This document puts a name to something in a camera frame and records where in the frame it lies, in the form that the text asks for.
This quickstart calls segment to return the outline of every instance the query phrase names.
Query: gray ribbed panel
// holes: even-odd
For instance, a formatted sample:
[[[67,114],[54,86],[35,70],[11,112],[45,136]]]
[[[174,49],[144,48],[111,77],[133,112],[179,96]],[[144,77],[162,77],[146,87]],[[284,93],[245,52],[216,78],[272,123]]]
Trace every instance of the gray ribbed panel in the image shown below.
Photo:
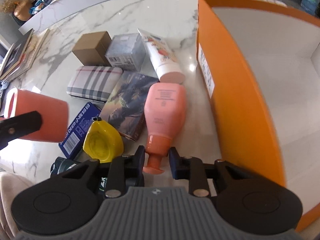
[[[189,195],[183,187],[130,187],[118,199],[103,202],[85,226],[60,236],[21,232],[17,240],[300,240],[294,230],[276,236],[256,236],[226,223],[207,198]]]

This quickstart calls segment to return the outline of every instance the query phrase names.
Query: brown cardboard box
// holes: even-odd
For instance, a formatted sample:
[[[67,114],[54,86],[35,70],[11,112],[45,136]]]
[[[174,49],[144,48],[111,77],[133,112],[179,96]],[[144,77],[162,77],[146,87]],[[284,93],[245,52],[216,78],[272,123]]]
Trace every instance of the brown cardboard box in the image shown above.
[[[83,34],[72,49],[85,66],[111,66],[105,53],[111,43],[108,32]]]

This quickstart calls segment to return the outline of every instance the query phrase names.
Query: beige cloth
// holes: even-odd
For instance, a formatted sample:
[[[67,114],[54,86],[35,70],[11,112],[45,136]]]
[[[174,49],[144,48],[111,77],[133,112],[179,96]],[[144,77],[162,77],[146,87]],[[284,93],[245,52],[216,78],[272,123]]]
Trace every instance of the beige cloth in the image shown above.
[[[11,204],[16,195],[32,185],[22,176],[0,172],[0,240],[13,239],[19,232],[11,215]]]

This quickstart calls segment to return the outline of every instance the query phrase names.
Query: plaid case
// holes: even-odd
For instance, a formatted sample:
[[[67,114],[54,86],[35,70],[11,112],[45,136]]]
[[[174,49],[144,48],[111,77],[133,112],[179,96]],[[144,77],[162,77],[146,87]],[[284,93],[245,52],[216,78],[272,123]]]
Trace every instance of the plaid case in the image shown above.
[[[118,67],[82,66],[71,78],[67,94],[105,103],[122,72]]]

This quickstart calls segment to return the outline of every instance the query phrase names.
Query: barcode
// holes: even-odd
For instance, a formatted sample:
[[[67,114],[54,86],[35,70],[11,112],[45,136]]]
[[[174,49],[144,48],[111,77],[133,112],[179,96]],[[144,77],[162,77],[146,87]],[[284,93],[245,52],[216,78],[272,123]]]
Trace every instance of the barcode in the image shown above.
[[[109,60],[110,60],[111,62],[117,62],[117,61],[121,62],[121,60],[120,60],[119,57],[109,57]]]
[[[67,153],[70,155],[74,148],[77,146],[77,143],[80,141],[78,136],[73,132],[70,134],[68,140],[64,143],[63,147],[67,151]]]

